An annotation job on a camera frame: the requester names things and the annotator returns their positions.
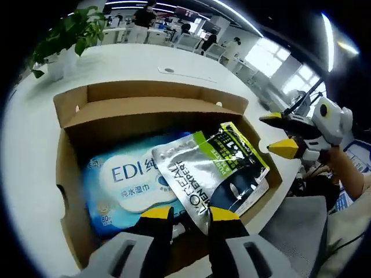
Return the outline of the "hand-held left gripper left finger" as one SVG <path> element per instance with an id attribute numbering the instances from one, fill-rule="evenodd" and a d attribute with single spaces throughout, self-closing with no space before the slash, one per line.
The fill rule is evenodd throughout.
<path id="1" fill-rule="evenodd" d="M 165 277 L 173 231 L 173 207 L 154 207 L 138 222 L 98 246 L 86 222 L 71 212 L 61 220 L 80 272 L 75 277 Z"/>

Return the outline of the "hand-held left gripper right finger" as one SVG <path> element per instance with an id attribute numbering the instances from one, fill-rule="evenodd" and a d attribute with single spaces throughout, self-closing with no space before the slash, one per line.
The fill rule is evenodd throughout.
<path id="1" fill-rule="evenodd" d="M 237 214 L 209 207 L 209 261 L 213 277 L 299 277 L 289 259 L 258 234 L 250 235 Z"/>

